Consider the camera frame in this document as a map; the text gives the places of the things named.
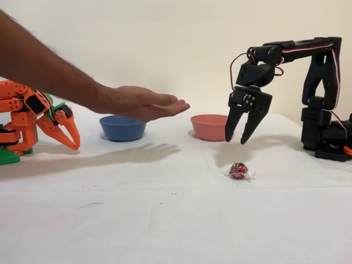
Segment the person's bare hand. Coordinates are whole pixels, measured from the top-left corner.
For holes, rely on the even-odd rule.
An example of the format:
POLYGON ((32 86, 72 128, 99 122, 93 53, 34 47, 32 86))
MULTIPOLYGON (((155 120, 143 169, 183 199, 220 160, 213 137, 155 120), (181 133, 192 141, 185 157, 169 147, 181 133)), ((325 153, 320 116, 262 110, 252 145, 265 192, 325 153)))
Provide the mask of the person's bare hand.
POLYGON ((188 103, 174 95, 156 93, 144 87, 121 86, 115 89, 104 88, 95 112, 119 115, 147 123, 176 116, 189 108, 188 103))

